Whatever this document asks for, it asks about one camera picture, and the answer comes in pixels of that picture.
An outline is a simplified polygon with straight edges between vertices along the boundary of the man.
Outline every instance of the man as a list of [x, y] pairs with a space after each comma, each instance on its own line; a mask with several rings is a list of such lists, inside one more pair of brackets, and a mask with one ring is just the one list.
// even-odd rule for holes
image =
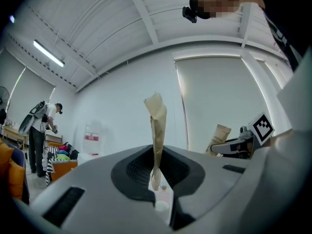
[[54, 127], [53, 120], [56, 113], [62, 114], [63, 106], [60, 103], [47, 104], [47, 110], [45, 115], [47, 116], [47, 122], [42, 122], [42, 118], [35, 119], [33, 126], [29, 130], [29, 164], [32, 173], [37, 171], [38, 177], [45, 176], [45, 172], [42, 168], [42, 153], [44, 145], [44, 132], [47, 125], [52, 129], [53, 133], [57, 133], [57, 129]]
[[243, 2], [257, 3], [279, 48], [295, 70], [311, 44], [308, 27], [310, 0], [190, 0], [190, 8], [202, 19], [235, 12]]

